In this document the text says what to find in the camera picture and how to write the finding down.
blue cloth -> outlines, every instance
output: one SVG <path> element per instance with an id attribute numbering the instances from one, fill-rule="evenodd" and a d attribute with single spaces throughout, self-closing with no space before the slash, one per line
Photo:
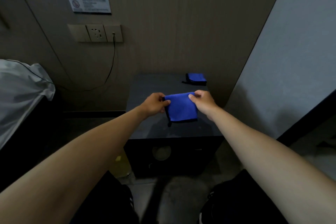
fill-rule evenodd
<path id="1" fill-rule="evenodd" d="M 183 121 L 197 119 L 197 107 L 189 99 L 188 95 L 194 92 L 173 94 L 165 96 L 165 100 L 170 100 L 170 105 L 166 107 L 170 121 Z"/>
<path id="2" fill-rule="evenodd" d="M 203 74 L 196 74 L 196 73 L 188 73 L 188 77 L 190 80 L 194 82 L 206 82 L 207 80 L 204 78 Z"/>

black nightstand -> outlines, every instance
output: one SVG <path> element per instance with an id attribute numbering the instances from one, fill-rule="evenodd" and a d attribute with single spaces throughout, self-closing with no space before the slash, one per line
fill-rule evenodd
<path id="1" fill-rule="evenodd" d="M 165 95 L 208 90 L 207 86 L 182 83 L 184 74 L 137 75 L 130 87 L 126 111 L 140 105 L 153 92 Z M 173 123 L 168 127 L 165 113 L 143 121 L 131 135 L 124 150 L 136 177 L 198 175 L 222 143 L 224 137 L 206 115 L 198 121 Z"/>

person's left hand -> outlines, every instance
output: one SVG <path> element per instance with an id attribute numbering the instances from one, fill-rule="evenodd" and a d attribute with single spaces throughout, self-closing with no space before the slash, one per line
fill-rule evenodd
<path id="1" fill-rule="evenodd" d="M 153 116 L 159 112 L 165 112 L 165 106 L 170 104 L 170 100 L 162 101 L 165 95 L 161 92 L 152 93 L 146 100 L 140 105 L 146 113 L 146 117 Z"/>

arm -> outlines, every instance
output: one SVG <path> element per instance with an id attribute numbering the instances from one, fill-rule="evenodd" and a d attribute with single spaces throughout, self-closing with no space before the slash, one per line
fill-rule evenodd
<path id="1" fill-rule="evenodd" d="M 0 223 L 69 223 L 130 135 L 170 100 L 144 103 L 77 137 L 0 194 Z"/>
<path id="2" fill-rule="evenodd" d="M 189 95 L 214 121 L 244 167 L 289 223 L 335 223 L 336 182 L 294 151 L 218 107 L 207 91 Z"/>

white sign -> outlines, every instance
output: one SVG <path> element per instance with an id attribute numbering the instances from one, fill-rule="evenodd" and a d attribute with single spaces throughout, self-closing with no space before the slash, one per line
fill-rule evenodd
<path id="1" fill-rule="evenodd" d="M 111 14 L 109 0 L 69 0 L 75 13 Z"/>

